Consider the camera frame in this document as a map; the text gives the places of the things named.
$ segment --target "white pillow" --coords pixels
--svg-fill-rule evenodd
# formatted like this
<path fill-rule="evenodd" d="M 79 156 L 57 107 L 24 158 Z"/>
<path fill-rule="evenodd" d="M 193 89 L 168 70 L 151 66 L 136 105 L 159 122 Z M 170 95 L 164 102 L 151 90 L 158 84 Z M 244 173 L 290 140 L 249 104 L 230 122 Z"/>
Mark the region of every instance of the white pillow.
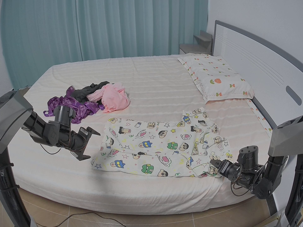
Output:
<path fill-rule="evenodd" d="M 191 75 L 205 103 L 210 100 L 254 97 L 249 83 L 219 56 L 184 55 L 178 60 Z"/>

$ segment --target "pink garment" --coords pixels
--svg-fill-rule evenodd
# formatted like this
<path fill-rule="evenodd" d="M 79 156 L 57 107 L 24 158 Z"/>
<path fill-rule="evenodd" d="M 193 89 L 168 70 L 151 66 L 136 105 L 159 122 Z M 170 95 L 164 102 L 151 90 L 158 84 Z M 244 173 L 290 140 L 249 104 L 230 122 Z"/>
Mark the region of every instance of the pink garment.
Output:
<path fill-rule="evenodd" d="M 105 113 L 125 109 L 129 105 L 129 98 L 126 95 L 125 87 L 121 82 L 115 84 L 108 83 L 86 97 L 91 102 L 97 102 L 101 99 L 101 102 L 104 105 L 103 112 Z"/>

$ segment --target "curtain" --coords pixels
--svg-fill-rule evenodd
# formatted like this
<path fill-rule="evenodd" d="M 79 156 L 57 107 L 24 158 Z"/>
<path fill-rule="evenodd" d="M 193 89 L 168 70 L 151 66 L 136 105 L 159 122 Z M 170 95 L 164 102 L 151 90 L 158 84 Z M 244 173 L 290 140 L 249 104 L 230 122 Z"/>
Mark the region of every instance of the curtain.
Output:
<path fill-rule="evenodd" d="M 1 39 L 14 89 L 53 65 L 81 61 L 76 0 L 2 0 Z"/>
<path fill-rule="evenodd" d="M 208 0 L 77 0 L 82 58 L 178 54 L 207 14 Z"/>

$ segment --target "headboard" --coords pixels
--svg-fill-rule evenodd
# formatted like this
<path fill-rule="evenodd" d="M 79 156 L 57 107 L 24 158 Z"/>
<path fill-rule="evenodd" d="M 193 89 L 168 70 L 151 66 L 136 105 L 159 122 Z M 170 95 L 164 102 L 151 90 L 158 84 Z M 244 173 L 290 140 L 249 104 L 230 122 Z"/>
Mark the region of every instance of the headboard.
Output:
<path fill-rule="evenodd" d="M 216 20 L 212 55 L 250 83 L 253 102 L 272 127 L 303 115 L 303 63 L 250 32 Z"/>

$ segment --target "bed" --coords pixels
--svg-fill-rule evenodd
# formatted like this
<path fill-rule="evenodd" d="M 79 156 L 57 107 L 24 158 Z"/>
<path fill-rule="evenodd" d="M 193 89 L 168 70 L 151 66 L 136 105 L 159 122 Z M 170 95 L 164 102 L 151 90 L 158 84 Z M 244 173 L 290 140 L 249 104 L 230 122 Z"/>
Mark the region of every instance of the bed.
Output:
<path fill-rule="evenodd" d="M 237 61 L 228 57 L 229 47 L 224 43 L 228 41 L 225 28 L 223 26 L 222 42 L 215 40 L 213 51 L 230 64 L 235 63 L 235 69 L 246 76 L 247 72 L 238 68 Z M 25 94 L 25 98 L 42 119 L 48 121 L 52 119 L 42 113 L 47 110 L 47 101 L 53 96 L 64 96 L 70 85 L 82 88 L 101 81 L 122 82 L 131 100 L 128 108 L 110 114 L 99 111 L 80 125 L 72 125 L 74 131 L 78 131 L 80 126 L 90 126 L 101 133 L 100 137 L 92 136 L 85 150 L 91 159 L 98 153 L 108 118 L 176 122 L 183 110 L 199 106 L 204 107 L 210 119 L 218 124 L 220 134 L 229 139 L 233 155 L 237 156 L 244 146 L 257 145 L 259 163 L 264 164 L 268 158 L 270 136 L 255 115 L 254 107 L 245 99 L 212 101 L 204 105 L 203 96 L 177 60 L 178 56 L 103 59 L 52 66 Z M 291 113 L 283 117 L 275 114 L 266 103 L 266 96 L 270 95 L 263 97 L 258 86 L 256 88 L 258 100 L 254 101 L 259 103 L 258 108 L 263 109 L 272 126 L 290 119 L 290 115 L 293 118 L 298 116 L 301 108 L 298 110 L 292 102 L 289 102 L 294 109 Z M 144 177 L 92 170 L 90 160 L 79 162 L 68 151 L 48 155 L 22 130 L 15 135 L 8 149 L 20 187 L 56 202 L 89 210 L 120 214 L 177 214 L 226 206 L 252 197 L 249 193 L 242 197 L 232 195 L 226 178 Z M 47 147 L 47 150 L 57 151 L 54 147 Z"/>

